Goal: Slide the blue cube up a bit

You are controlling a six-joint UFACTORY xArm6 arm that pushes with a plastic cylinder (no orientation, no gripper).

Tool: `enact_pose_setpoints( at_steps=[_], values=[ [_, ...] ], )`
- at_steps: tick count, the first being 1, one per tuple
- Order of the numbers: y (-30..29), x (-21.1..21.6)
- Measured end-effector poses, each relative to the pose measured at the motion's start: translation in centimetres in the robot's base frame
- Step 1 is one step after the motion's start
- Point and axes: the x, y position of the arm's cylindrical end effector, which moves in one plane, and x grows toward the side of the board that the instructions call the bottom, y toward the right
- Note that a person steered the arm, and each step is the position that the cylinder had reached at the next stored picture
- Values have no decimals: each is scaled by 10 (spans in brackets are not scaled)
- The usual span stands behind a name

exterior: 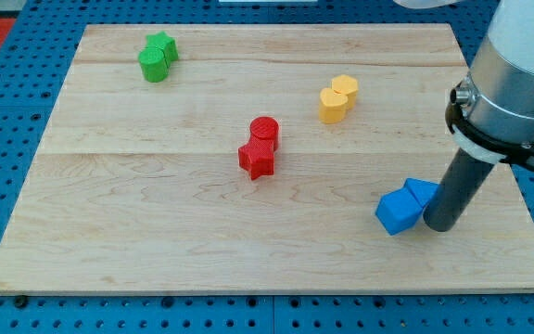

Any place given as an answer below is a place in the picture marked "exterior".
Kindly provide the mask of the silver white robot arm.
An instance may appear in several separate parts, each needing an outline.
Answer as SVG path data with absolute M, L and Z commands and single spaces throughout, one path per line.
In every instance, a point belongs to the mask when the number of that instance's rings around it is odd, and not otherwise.
M 502 0 L 445 115 L 454 142 L 534 172 L 534 0 Z

